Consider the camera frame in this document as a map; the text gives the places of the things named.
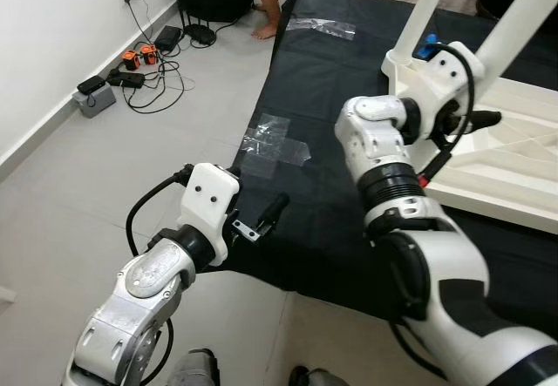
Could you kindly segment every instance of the gray box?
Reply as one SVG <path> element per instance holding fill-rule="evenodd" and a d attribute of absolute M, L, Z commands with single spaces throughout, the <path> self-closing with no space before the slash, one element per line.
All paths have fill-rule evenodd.
<path fill-rule="evenodd" d="M 97 116 L 109 105 L 116 103 L 112 87 L 108 83 L 88 96 L 78 91 L 71 97 L 78 102 L 79 110 L 89 119 Z"/>

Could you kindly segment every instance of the black tablecloth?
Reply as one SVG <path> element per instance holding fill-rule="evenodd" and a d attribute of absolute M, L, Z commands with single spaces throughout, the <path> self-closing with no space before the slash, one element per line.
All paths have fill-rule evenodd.
<path fill-rule="evenodd" d="M 238 243 L 220 269 L 253 275 L 286 290 L 392 318 L 383 269 L 363 237 L 356 189 L 333 125 L 344 102 L 387 94 L 380 72 L 412 6 L 391 0 L 290 0 L 284 8 L 267 82 L 250 127 L 263 113 L 290 119 L 288 137 L 308 144 L 303 167 L 279 163 L 272 179 L 244 175 L 238 208 L 254 221 L 280 192 L 291 197 L 274 236 L 259 246 Z M 353 41 L 315 30 L 284 31 L 290 12 L 354 24 Z M 437 11 L 427 30 L 476 50 L 493 23 Z M 555 37 L 537 35 L 505 77 L 556 90 Z M 239 152 L 235 164 L 242 164 Z M 489 300 L 507 319 L 557 336 L 557 245 L 553 235 L 447 209 L 479 247 L 491 272 Z"/>

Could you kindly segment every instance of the orange device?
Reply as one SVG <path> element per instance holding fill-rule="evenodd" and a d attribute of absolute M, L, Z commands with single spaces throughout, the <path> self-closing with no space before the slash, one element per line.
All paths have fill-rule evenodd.
<path fill-rule="evenodd" d="M 138 52 L 136 51 L 126 51 L 124 55 L 122 55 L 122 59 L 124 60 L 124 65 L 127 70 L 134 71 L 140 67 L 140 57 L 138 56 Z"/>
<path fill-rule="evenodd" d="M 146 65 L 157 64 L 157 48 L 154 44 L 149 44 L 141 48 L 141 56 Z"/>

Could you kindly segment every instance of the tiled floor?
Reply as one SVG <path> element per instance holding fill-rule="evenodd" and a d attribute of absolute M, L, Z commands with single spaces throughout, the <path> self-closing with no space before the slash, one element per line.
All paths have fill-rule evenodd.
<path fill-rule="evenodd" d="M 173 109 L 141 116 L 118 93 L 95 119 L 74 114 L 0 184 L 0 284 L 18 293 L 16 304 L 0 304 L 0 384 L 59 384 L 85 319 L 130 258 L 131 205 L 184 163 L 230 164 L 269 68 L 273 42 L 249 34 L 262 21 L 254 13 L 214 47 L 184 51 L 181 73 L 196 86 Z M 174 188 L 148 204 L 134 228 L 139 241 L 173 225 L 179 196 Z M 217 354 L 223 386 L 285 386 L 296 363 L 332 369 L 352 386 L 440 384 L 412 365 L 383 322 L 241 274 L 200 276 L 174 326 L 157 386 L 199 347 Z"/>

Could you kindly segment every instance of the white wall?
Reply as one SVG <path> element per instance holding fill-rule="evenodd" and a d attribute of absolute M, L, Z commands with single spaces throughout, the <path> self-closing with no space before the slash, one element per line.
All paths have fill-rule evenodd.
<path fill-rule="evenodd" d="M 147 0 L 157 17 L 174 0 Z M 146 7 L 133 1 L 140 23 Z M 121 0 L 0 0 L 0 165 L 137 32 Z"/>

